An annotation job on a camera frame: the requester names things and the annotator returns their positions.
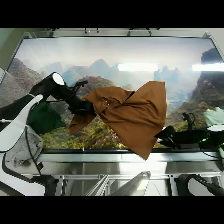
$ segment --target orange-brown fabric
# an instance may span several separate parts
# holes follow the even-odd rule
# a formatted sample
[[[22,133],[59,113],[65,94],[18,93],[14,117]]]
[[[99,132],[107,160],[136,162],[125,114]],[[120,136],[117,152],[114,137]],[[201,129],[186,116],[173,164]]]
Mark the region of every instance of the orange-brown fabric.
[[[150,81],[136,92],[120,87],[96,88],[85,99],[113,129],[121,142],[143,159],[152,151],[156,138],[165,123],[166,91],[164,82]],[[75,133],[91,120],[74,116],[70,133]]]

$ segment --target robotic arm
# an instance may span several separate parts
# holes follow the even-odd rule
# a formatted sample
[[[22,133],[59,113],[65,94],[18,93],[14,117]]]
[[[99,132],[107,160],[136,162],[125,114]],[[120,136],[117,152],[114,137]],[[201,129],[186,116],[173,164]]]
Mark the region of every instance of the robotic arm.
[[[50,95],[57,99],[56,102],[68,103],[73,114],[95,113],[91,102],[82,101],[76,96],[80,86],[84,86],[86,83],[87,81],[76,83],[73,88],[69,88],[63,78],[54,72],[36,84],[28,95],[0,109],[0,164],[2,164],[0,185],[7,185],[23,195],[46,195],[46,186],[35,183],[35,181],[15,172],[11,175],[9,172],[4,172],[7,170],[4,161],[5,153],[12,149],[23,135],[27,128],[26,123],[30,111],[37,104],[46,101]]]

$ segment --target screen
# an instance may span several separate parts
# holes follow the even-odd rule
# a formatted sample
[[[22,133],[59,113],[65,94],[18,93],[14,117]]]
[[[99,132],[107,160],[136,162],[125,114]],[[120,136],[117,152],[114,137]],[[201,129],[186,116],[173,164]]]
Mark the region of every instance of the screen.
[[[197,128],[206,126],[203,113],[224,106],[222,71],[203,66],[222,63],[211,39],[176,37],[59,37],[24,39],[0,86],[0,107],[27,94],[33,85],[51,74],[61,74],[68,86],[87,80],[80,98],[97,87],[119,86],[136,91],[148,81],[165,81],[166,126],[187,128],[182,113],[193,113]],[[122,71],[119,66],[150,64],[147,71]],[[51,103],[45,112],[58,119],[51,131],[41,134],[45,148],[126,148],[97,116],[79,133],[70,135],[73,115],[64,102]],[[47,115],[38,127],[44,128]]]

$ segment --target dark green cloth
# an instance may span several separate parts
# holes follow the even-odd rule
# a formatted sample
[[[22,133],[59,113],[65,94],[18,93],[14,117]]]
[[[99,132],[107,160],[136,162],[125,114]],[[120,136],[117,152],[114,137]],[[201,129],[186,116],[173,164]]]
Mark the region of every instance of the dark green cloth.
[[[37,133],[44,134],[54,129],[65,127],[61,116],[49,103],[40,103],[31,110],[28,117],[28,125]]]

